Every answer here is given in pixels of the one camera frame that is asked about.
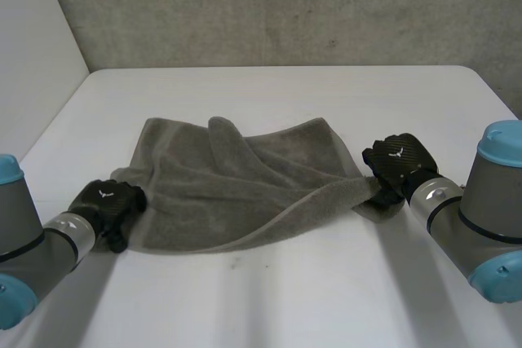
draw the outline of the table surface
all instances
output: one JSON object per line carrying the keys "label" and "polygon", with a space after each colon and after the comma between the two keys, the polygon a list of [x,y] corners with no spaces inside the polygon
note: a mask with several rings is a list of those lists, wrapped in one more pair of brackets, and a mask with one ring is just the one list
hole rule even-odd
{"label": "table surface", "polygon": [[[457,183],[484,128],[514,118],[463,67],[98,71],[22,162],[42,221],[128,165],[147,118],[212,116],[243,135],[324,117],[367,174],[364,148],[410,132]],[[242,252],[91,255],[0,346],[514,347],[521,316],[521,304],[482,299],[404,208]]]}

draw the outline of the towel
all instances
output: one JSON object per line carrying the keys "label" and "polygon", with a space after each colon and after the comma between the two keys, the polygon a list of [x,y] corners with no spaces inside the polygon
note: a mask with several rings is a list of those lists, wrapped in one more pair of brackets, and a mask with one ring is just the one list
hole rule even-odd
{"label": "towel", "polygon": [[368,202],[378,181],[361,175],[322,118],[253,137],[222,117],[212,117],[208,128],[151,118],[130,166],[111,178],[147,195],[147,210],[126,229],[129,249],[147,253],[249,249],[324,226],[350,209],[380,222],[402,207]]}

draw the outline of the blue joint cover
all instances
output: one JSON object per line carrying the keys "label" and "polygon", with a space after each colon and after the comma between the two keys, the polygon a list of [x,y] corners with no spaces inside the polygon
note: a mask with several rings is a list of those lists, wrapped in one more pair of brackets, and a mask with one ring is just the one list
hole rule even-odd
{"label": "blue joint cover", "polygon": [[522,167],[522,120],[499,121],[488,126],[477,152],[493,163]]}
{"label": "blue joint cover", "polygon": [[24,172],[20,169],[15,157],[9,154],[0,154],[0,185],[13,183],[23,177]]}
{"label": "blue joint cover", "polygon": [[522,250],[480,264],[467,281],[490,302],[518,302],[522,299]]}
{"label": "blue joint cover", "polygon": [[37,305],[38,299],[26,283],[0,273],[0,330],[15,327]]}

